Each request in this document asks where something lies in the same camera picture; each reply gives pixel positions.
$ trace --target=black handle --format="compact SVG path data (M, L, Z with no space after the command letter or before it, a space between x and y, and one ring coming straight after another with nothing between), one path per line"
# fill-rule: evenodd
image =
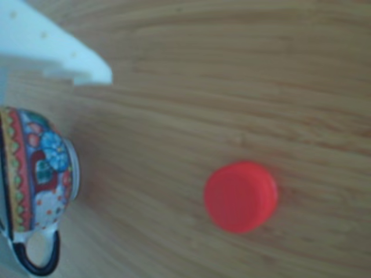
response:
M60 238L56 231L52 237L53 249L50 255L50 260L45 266L34 265L27 257L26 245L24 243L13 243L14 253L18 261L23 265L28 272L36 276L47 276L54 272L59 262Z

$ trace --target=red bottle cap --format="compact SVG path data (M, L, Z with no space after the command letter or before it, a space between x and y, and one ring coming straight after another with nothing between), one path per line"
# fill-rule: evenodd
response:
M209 178L205 206L216 225L232 233L245 233L263 224L277 204L272 175L254 162L225 166Z

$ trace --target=ceramic cup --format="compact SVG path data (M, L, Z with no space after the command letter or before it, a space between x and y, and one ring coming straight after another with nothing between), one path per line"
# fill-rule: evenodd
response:
M78 193L78 158L72 143L35 112L0 107L0 121L0 230L21 268L47 276L59 261L60 217ZM42 265L26 252L35 232L50 246Z

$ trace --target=wood grain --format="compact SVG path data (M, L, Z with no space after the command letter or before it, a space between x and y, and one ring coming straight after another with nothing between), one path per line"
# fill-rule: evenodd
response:
M370 276L369 1L32 3L115 76L10 77L7 103L50 117L81 157L52 277ZM241 159L272 171L280 202L235 236L202 191Z

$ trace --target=white plastic object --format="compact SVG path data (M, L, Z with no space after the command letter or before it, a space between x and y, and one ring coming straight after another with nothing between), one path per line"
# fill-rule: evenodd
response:
M0 79L4 69L42 71L74 85L112 83L111 68L101 57L20 0L0 0Z

